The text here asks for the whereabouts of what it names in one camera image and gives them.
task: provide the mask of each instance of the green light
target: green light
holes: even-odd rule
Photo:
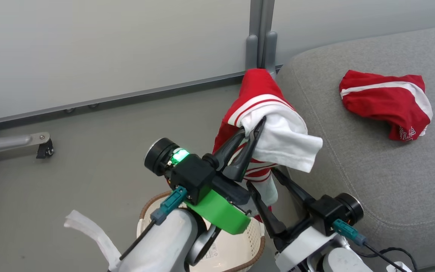
[[[181,149],[179,151],[177,151],[174,155],[172,155],[171,157],[171,162],[173,164],[178,164],[179,162],[181,162],[181,160],[183,160],[187,155],[189,155],[189,152],[187,152],[187,150],[185,149]]]

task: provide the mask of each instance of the teal connector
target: teal connector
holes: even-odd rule
[[[172,191],[172,193],[164,200],[164,202],[160,204],[160,208],[154,210],[150,214],[150,219],[155,221],[156,225],[159,226],[174,209],[183,203],[186,197],[186,188],[179,186]]]
[[[352,240],[358,246],[364,246],[364,243],[367,242],[367,238],[364,235],[360,234],[358,230],[340,219],[333,222],[333,229],[338,232],[338,234]]]

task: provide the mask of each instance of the folded clothing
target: folded clothing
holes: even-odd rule
[[[241,126],[248,136],[263,116],[266,116],[266,123],[243,181],[253,182],[263,202],[269,206],[278,199],[271,167],[284,165],[310,172],[323,141],[308,135],[307,125],[283,98],[280,88],[265,69],[250,69],[243,78],[238,99],[221,122],[213,152]]]
[[[417,140],[425,135],[432,108],[422,76],[381,76],[349,70],[340,82],[340,96],[347,110],[362,117],[387,121],[389,138]]]

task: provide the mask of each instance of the gray fabric cushion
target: gray fabric cushion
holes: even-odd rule
[[[421,74],[434,114],[426,135],[414,142],[391,141],[385,122],[348,112],[338,84],[349,69]],[[316,48],[284,65],[276,81],[309,134],[323,138],[312,172],[290,170],[292,179],[315,197],[354,195],[365,210],[357,227],[373,246],[402,247],[419,267],[435,265],[435,29]],[[410,265],[403,253],[387,255]],[[366,263],[385,271],[378,258]]]

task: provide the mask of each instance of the white wall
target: white wall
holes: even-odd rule
[[[276,0],[276,64],[322,45],[435,26],[435,0]]]
[[[0,0],[0,117],[242,72],[249,0]]]

